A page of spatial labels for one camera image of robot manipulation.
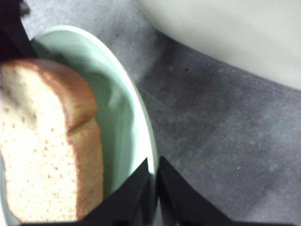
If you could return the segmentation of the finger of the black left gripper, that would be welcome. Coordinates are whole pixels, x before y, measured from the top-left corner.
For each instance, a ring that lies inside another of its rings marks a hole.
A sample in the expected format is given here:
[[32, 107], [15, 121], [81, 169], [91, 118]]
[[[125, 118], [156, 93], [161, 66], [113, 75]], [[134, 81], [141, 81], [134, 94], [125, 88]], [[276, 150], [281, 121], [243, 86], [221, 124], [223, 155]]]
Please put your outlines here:
[[1, 62], [37, 57], [21, 21], [21, 18], [29, 13], [30, 7], [23, 0], [2, 0], [0, 2]]

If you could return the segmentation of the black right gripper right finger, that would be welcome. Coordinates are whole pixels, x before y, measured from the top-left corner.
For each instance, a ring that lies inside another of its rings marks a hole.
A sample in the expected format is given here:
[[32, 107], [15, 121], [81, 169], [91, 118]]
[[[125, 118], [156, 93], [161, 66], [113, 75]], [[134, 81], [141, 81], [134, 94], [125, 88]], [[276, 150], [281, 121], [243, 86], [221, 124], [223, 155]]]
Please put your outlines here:
[[230, 226], [234, 223], [193, 189], [164, 156], [159, 158], [158, 195], [166, 226]]

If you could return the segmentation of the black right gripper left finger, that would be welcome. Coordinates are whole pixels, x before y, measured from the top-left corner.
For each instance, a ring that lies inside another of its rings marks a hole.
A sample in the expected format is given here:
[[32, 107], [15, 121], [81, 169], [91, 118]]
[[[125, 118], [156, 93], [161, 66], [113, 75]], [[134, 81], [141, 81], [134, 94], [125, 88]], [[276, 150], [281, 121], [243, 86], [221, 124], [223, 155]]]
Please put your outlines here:
[[149, 215], [150, 174], [145, 159], [118, 190], [80, 222], [82, 226], [142, 226]]

